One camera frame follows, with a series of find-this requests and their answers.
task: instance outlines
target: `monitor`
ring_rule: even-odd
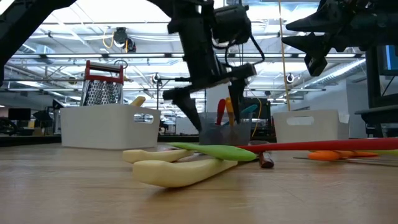
[[[243,98],[243,103],[241,109],[245,109],[251,105],[257,105],[257,109],[253,112],[253,118],[258,118],[259,112],[260,112],[260,102],[262,104],[262,109],[261,109],[261,114],[260,114],[260,119],[269,119],[271,117],[271,106],[266,98],[250,98],[250,97],[245,97]]]
[[[30,108],[9,108],[8,119],[12,121],[29,121],[31,117]]]
[[[382,76],[398,75],[398,48],[393,45],[381,46],[377,49],[379,74]]]

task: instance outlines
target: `wooden table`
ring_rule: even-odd
[[[0,148],[0,223],[398,222],[398,168],[292,159],[304,155],[169,190],[134,181],[120,151]]]

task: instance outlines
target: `red utensil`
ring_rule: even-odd
[[[223,119],[224,116],[224,111],[225,111],[225,99],[220,99],[218,102],[218,107],[217,107],[217,125],[221,125],[221,120]]]
[[[238,146],[254,153],[264,151],[378,151],[398,149],[398,138],[352,139]]]

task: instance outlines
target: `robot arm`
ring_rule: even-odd
[[[316,13],[286,25],[286,29],[309,32],[284,37],[283,43],[305,53],[311,76],[321,75],[332,48],[366,51],[377,45],[398,45],[398,2],[390,0],[321,0]]]
[[[171,17],[167,28],[169,34],[178,33],[184,51],[190,73],[191,85],[183,88],[174,88],[164,91],[165,100],[172,100],[190,119],[192,124],[201,131],[199,115],[195,102],[190,94],[204,90],[222,83],[231,82],[229,94],[234,106],[236,121],[240,120],[239,102],[243,97],[246,78],[256,75],[255,64],[247,63],[238,67],[232,67],[228,63],[221,63],[213,50],[228,49],[233,45],[244,44],[249,38],[262,55],[264,54],[256,44],[251,34],[251,22],[247,17],[248,7],[231,5],[214,9],[213,0],[148,0],[154,3],[166,15]],[[213,45],[213,39],[217,42],[227,42],[226,47]]]

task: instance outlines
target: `green spatula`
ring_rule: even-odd
[[[182,142],[173,142],[169,144],[177,148],[195,150],[206,155],[228,161],[252,161],[257,158],[253,152],[249,152],[234,146],[199,146],[196,144]]]

